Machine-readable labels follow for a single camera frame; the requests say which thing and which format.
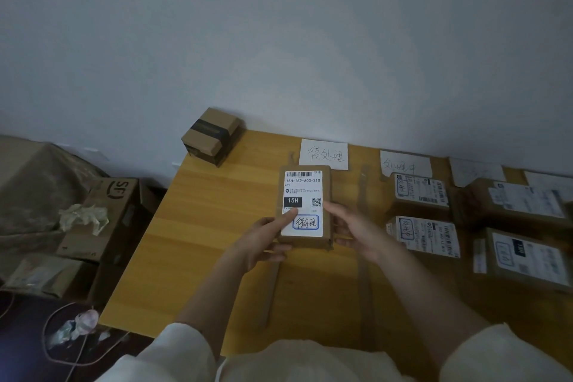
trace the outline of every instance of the floor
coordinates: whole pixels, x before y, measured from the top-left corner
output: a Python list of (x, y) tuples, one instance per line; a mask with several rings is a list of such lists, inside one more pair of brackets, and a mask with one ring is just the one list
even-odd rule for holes
[[(10, 304), (11, 296), (0, 292), (0, 314)], [(0, 369), (6, 382), (65, 382), (71, 366), (50, 362), (42, 351), (42, 329), (48, 317), (62, 306), (59, 301), (16, 295), (9, 311), (0, 319)], [(87, 310), (84, 305), (74, 304), (57, 313), (47, 326), (48, 335), (55, 332), (66, 320)], [(99, 335), (90, 335), (80, 362), (95, 361), (124, 332), (111, 332), (111, 337), (97, 342)], [(74, 362), (81, 348), (82, 338), (66, 345), (55, 346), (50, 354), (55, 359)], [(91, 382), (103, 374), (125, 354), (136, 355), (152, 341), (142, 335), (129, 334), (101, 361), (85, 367), (76, 367), (68, 381)]]

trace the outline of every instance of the white sleeve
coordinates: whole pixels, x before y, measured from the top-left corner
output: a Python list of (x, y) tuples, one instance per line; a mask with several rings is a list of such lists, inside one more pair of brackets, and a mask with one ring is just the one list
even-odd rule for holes
[(188, 325), (173, 323), (137, 357), (119, 358), (97, 382), (212, 382), (216, 371), (203, 335)]
[(494, 325), (466, 340), (446, 360), (440, 382), (572, 382), (573, 375), (508, 325)]

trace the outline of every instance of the sf box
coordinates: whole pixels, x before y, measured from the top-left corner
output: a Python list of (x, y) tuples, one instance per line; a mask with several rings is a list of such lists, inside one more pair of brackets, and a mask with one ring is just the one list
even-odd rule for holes
[(279, 171), (277, 216), (298, 208), (278, 236), (298, 248), (332, 249), (332, 217), (323, 209), (331, 199), (331, 170), (324, 165), (288, 165)]

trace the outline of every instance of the hand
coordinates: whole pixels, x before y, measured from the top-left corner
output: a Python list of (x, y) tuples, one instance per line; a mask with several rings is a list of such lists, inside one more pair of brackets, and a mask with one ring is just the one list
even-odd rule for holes
[(334, 232), (352, 237), (352, 239), (336, 238), (335, 242), (354, 249), (367, 260), (378, 263), (388, 243), (395, 242), (382, 228), (364, 215), (342, 204), (325, 201), (323, 206), (334, 216)]
[(247, 272), (259, 261), (283, 261), (285, 251), (292, 249), (290, 244), (273, 242), (280, 231), (296, 218), (297, 208), (292, 208), (280, 218), (257, 220), (228, 251), (244, 258)]

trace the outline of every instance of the white wall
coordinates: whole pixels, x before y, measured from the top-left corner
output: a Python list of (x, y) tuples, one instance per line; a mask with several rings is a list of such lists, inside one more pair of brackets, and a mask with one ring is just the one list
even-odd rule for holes
[(168, 184), (252, 129), (573, 173), (572, 0), (0, 0), (0, 133)]

